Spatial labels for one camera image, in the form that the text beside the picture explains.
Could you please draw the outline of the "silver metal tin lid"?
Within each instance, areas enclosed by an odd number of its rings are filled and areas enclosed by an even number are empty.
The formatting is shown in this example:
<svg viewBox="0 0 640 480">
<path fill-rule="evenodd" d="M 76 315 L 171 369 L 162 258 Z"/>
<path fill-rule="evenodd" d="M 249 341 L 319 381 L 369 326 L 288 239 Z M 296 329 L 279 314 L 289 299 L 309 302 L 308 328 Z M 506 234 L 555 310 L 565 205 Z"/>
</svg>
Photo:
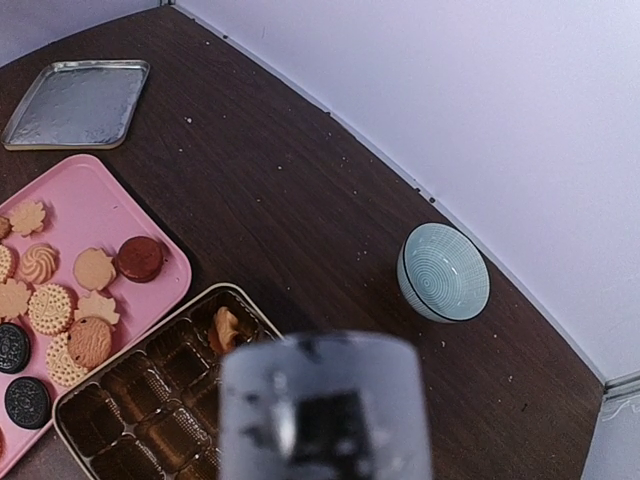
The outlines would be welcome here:
<svg viewBox="0 0 640 480">
<path fill-rule="evenodd" d="M 9 151 L 113 149 L 125 140 L 150 72 L 144 60 L 53 62 L 1 134 Z"/>
</svg>

